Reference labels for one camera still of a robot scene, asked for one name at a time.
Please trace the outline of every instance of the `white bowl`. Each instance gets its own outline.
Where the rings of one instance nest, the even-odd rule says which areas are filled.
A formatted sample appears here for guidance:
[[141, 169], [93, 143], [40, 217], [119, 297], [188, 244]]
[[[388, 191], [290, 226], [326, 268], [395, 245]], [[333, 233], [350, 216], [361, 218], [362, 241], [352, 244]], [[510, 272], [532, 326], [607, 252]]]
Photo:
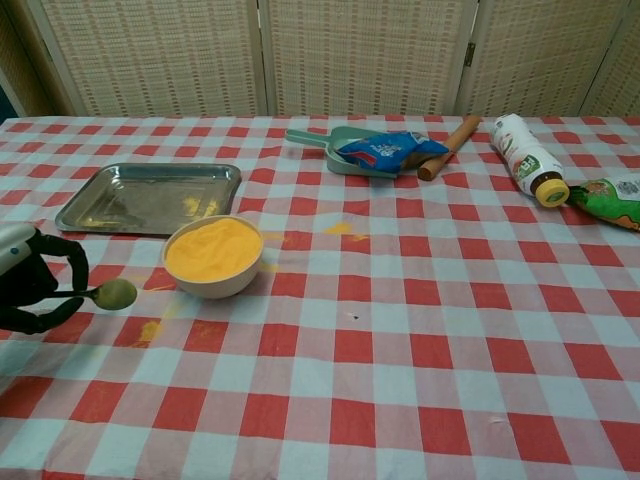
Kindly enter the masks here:
[[[234, 220], [237, 220], [238, 222], [243, 223], [247, 227], [254, 230], [260, 236], [261, 245], [260, 253], [258, 254], [258, 256], [251, 262], [251, 264], [247, 268], [245, 268], [241, 272], [213, 282], [194, 282], [192, 280], [187, 280], [174, 274], [167, 267], [167, 252], [169, 251], [169, 248], [171, 247], [173, 242], [175, 242], [178, 237], [184, 235], [187, 232], [195, 230], [196, 228], [200, 228], [204, 225], [210, 225], [217, 222], [218, 220], [222, 220], [223, 218], [232, 218]], [[212, 217], [206, 217], [200, 220], [196, 220], [195, 222], [185, 225], [173, 235], [171, 235], [171, 237], [169, 237], [169, 240], [167, 240], [167, 243], [165, 243], [164, 249], [162, 250], [162, 263], [165, 270], [175, 279], [178, 286], [184, 291], [203, 298], [224, 298], [235, 295], [236, 293], [243, 290], [247, 285], [249, 285], [249, 283], [251, 283], [251, 281], [258, 273], [258, 266], [263, 250], [264, 239], [262, 238], [262, 234], [260, 233], [260, 230], [258, 230], [256, 226], [251, 222], [245, 220], [242, 217], [236, 217], [235, 215], [215, 215]]]

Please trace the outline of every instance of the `rolling pin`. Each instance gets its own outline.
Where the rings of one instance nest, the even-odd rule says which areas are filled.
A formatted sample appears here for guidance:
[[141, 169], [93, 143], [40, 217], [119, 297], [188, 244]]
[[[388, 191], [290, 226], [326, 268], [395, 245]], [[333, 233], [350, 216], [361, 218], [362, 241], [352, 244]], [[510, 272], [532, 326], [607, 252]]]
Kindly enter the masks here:
[[467, 138], [469, 138], [475, 129], [478, 128], [480, 120], [482, 120], [482, 118], [477, 115], [469, 115], [465, 118], [464, 122], [456, 128], [456, 131], [442, 143], [449, 149], [449, 151], [444, 155], [440, 155], [439, 157], [435, 157], [424, 162], [420, 168], [418, 168], [418, 178], [428, 182], [436, 178], [436, 175], [438, 175], [438, 172], [442, 169], [444, 164], [449, 161], [462, 144], [467, 141]]

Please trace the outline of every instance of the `plastic bottle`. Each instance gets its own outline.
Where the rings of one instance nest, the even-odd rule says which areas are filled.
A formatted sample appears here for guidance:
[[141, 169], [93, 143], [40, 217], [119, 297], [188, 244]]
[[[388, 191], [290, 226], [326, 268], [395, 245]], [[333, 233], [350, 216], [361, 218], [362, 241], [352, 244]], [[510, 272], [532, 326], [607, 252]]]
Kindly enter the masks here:
[[511, 113], [496, 119], [491, 143], [507, 161], [520, 189], [545, 207], [562, 205], [569, 197], [560, 162], [529, 131], [525, 121]]

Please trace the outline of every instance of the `metal spoon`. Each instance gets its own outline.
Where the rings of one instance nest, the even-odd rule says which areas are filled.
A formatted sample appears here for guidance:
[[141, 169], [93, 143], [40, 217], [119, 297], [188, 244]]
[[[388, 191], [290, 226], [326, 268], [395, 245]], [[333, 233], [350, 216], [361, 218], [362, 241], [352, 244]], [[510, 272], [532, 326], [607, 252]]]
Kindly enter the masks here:
[[124, 278], [114, 278], [93, 290], [52, 292], [47, 298], [85, 297], [103, 310], [122, 310], [135, 302], [137, 296], [138, 290], [133, 283]]

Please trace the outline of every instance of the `metal tray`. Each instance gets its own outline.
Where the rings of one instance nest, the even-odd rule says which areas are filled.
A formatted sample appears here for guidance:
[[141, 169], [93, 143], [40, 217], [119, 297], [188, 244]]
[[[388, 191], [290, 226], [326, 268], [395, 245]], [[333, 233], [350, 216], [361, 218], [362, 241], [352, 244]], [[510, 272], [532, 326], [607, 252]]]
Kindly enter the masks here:
[[68, 232], [169, 236], [211, 215], [226, 215], [240, 170], [207, 163], [118, 163], [98, 171], [56, 216]]

